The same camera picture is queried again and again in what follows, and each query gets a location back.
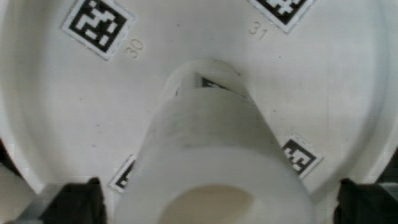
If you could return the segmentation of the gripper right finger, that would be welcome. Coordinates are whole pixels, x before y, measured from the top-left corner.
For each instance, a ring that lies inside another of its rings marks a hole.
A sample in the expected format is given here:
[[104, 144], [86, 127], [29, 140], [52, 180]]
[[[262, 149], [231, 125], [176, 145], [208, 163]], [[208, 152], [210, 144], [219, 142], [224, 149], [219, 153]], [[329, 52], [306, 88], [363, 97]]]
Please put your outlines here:
[[342, 180], [335, 224], [398, 224], [398, 183]]

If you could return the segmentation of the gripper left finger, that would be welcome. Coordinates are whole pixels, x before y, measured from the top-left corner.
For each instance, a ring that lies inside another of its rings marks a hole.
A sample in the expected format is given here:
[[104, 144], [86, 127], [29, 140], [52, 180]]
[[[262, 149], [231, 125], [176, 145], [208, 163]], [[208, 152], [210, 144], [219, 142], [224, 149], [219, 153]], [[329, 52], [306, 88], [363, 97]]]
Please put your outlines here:
[[11, 224], [107, 224], [100, 178], [86, 183], [50, 184]]

